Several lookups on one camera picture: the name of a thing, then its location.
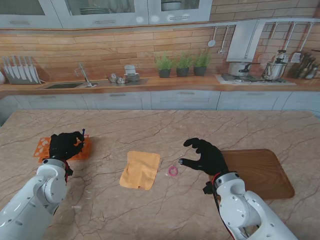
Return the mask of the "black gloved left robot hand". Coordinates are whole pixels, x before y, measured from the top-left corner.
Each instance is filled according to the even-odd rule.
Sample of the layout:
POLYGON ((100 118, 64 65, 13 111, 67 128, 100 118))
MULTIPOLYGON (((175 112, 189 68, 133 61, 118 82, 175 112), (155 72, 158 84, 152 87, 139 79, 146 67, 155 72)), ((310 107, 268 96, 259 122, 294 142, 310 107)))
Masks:
POLYGON ((84 147, 84 136, 79 132, 53 134, 50 137, 49 157, 67 161, 81 152, 84 147))

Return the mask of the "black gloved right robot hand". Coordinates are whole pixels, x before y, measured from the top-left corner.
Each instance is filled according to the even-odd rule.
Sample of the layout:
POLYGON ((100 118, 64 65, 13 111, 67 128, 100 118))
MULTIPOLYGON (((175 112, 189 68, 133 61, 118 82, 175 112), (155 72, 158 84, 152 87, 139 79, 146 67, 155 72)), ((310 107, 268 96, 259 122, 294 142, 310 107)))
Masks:
POLYGON ((199 139, 190 138, 183 143, 184 147, 191 146, 197 154, 200 154, 199 160, 190 160, 181 158, 178 163, 197 171, 203 171, 209 176, 228 173, 229 169, 225 162, 222 152, 210 142, 199 139))

